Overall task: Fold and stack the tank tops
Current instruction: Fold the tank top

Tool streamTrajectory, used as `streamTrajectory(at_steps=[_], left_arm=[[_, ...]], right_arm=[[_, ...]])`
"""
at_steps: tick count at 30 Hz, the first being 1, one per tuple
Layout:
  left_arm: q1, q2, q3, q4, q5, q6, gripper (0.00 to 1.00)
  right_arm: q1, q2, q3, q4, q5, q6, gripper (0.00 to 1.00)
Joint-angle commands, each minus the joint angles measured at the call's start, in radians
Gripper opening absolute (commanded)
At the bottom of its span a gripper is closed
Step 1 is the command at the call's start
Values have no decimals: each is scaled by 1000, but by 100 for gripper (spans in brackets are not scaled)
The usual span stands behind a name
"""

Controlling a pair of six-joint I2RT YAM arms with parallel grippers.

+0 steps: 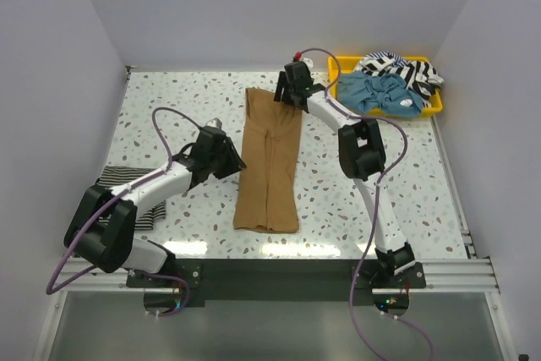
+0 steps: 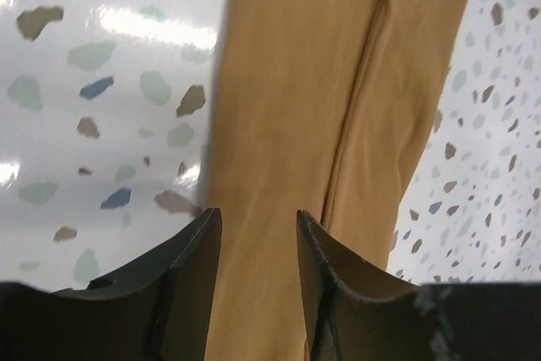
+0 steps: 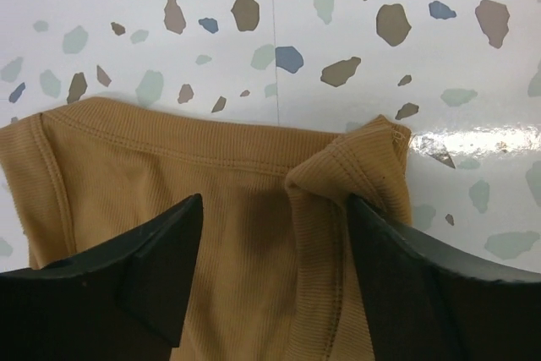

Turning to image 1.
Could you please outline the tan tank top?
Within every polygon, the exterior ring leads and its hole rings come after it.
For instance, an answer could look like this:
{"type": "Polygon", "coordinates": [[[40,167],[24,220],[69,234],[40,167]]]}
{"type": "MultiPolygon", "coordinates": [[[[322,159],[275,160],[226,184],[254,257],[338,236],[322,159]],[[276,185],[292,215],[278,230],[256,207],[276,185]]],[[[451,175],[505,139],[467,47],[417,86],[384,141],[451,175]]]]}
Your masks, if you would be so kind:
{"type": "Polygon", "coordinates": [[[274,101],[267,90],[248,88],[245,96],[241,157],[246,168],[239,176],[233,226],[256,232],[297,232],[294,179],[302,112],[274,101]]]}

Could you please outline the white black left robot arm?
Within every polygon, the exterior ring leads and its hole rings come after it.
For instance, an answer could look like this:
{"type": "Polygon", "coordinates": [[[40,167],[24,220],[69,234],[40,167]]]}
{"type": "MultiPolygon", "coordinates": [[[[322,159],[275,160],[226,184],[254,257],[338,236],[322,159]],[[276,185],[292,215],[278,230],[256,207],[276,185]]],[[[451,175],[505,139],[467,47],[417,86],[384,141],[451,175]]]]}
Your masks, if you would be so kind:
{"type": "Polygon", "coordinates": [[[161,167],[111,189],[88,188],[64,236],[64,246],[107,273],[120,268],[144,271],[157,287],[175,277],[172,253],[134,237],[135,223],[157,204],[205,182],[226,178],[246,167],[230,137],[204,126],[189,147],[161,167]]]}

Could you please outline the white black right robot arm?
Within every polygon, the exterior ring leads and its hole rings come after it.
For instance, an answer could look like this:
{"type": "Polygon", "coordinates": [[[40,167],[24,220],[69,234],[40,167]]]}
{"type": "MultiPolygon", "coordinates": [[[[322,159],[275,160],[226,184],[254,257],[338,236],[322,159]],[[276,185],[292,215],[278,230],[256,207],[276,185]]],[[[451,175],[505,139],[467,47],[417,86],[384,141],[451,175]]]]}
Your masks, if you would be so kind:
{"type": "Polygon", "coordinates": [[[382,285],[396,287],[415,264],[415,257],[382,187],[386,153],[377,118],[347,110],[322,84],[314,82],[302,61],[284,66],[274,100],[304,110],[336,133],[342,172],[355,183],[370,211],[376,276],[382,285]]]}

